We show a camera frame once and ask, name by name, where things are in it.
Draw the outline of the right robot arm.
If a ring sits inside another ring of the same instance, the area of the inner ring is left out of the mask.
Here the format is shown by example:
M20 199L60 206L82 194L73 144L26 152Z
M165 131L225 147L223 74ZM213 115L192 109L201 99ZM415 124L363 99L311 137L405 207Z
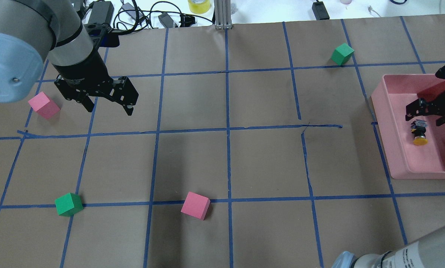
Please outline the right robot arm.
M429 120L431 141L415 146L409 123L404 119L404 104L414 94L372 95L384 153L394 179L445 179L445 127L435 127ZM445 268L445 226L416 239L403 248L384 254L355 257L343 252L335 268Z

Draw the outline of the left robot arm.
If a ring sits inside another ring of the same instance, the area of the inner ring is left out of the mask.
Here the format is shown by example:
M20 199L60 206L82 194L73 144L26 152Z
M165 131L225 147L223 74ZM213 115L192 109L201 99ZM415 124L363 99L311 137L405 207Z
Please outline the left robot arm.
M128 77L111 78L99 54L124 34L108 19L83 24L69 0L0 0L0 103L27 97L48 60L66 100L92 112L91 97L104 98L131 116L139 93Z

